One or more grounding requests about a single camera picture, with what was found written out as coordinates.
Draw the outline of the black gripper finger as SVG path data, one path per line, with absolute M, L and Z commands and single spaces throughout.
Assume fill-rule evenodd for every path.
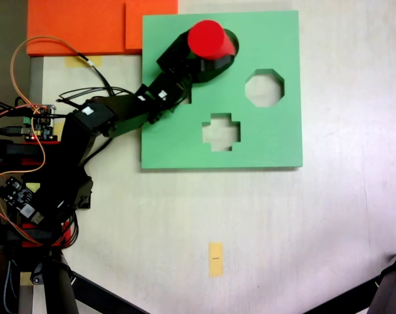
M 208 82 L 227 70 L 235 57 L 226 55 L 217 60 L 199 60 L 199 82 Z

